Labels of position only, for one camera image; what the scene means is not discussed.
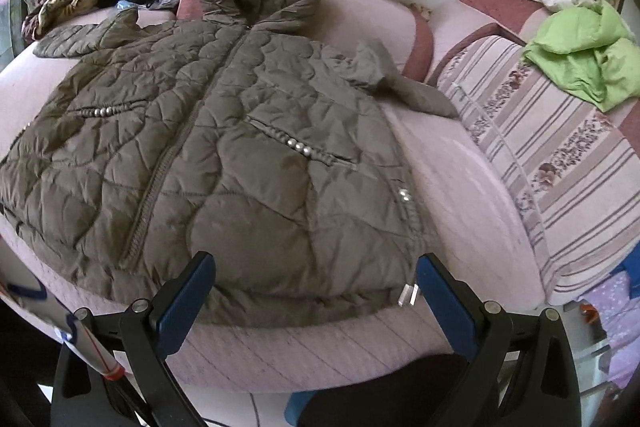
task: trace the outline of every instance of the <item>puffer jacket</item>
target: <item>puffer jacket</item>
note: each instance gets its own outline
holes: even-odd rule
[[[59,275],[152,296],[215,256],[199,320],[292,327],[394,304],[441,249],[376,102],[454,116],[386,50],[345,58],[295,35],[319,0],[201,0],[203,20],[140,29],[126,10],[57,28],[82,57],[0,162],[0,208]]]

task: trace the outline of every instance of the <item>floral striped fabric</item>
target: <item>floral striped fabric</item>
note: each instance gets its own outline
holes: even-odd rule
[[[442,70],[474,142],[520,211],[546,299],[577,298],[640,241],[640,158],[593,105],[520,63],[522,47],[479,39]]]

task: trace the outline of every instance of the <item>bolt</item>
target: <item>bolt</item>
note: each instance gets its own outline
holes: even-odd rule
[[[134,313],[145,312],[147,308],[149,308],[149,301],[146,299],[138,299],[137,301],[133,301],[133,304],[131,305],[131,309]]]
[[[85,318],[87,318],[89,315],[89,310],[87,308],[78,308],[76,310],[76,313],[74,313],[74,315],[76,316],[76,319],[78,319],[79,321],[84,321]]]
[[[484,309],[492,315],[495,315],[502,311],[502,306],[500,306],[496,301],[487,301],[484,303]]]
[[[553,308],[547,308],[545,310],[545,315],[550,321],[556,321],[560,318],[560,314]]]

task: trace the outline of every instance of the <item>jacket sleeve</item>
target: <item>jacket sleeve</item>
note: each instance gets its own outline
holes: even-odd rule
[[[54,28],[38,42],[33,54],[41,58],[79,58],[98,50],[115,49],[158,31],[137,24],[138,10],[123,10],[100,24]]]
[[[454,105],[435,87],[402,76],[379,40],[359,44],[353,59],[327,58],[325,61],[332,62],[334,70],[353,87],[366,90],[373,96],[394,94],[415,111],[446,118],[458,117]]]

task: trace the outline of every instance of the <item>jacket pocket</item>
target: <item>jacket pocket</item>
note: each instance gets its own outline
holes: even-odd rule
[[[131,102],[114,103],[112,105],[95,105],[90,107],[81,107],[78,109],[68,110],[66,113],[73,116],[82,116],[84,118],[108,118],[115,114],[127,112],[139,107],[146,107],[146,100],[132,100]]]
[[[290,149],[293,149],[303,156],[306,156],[310,160],[322,162],[329,167],[342,166],[350,169],[356,168],[356,163],[354,162],[353,158],[345,158],[343,156],[329,152],[328,150],[325,150],[324,148],[319,146],[318,143],[312,143],[309,140],[300,141],[298,138],[296,138],[295,136],[291,136],[282,129],[279,129],[272,124],[257,120],[252,116],[246,117],[246,121],[253,125],[256,129],[266,134],[269,138],[273,138],[274,140],[279,141]]]

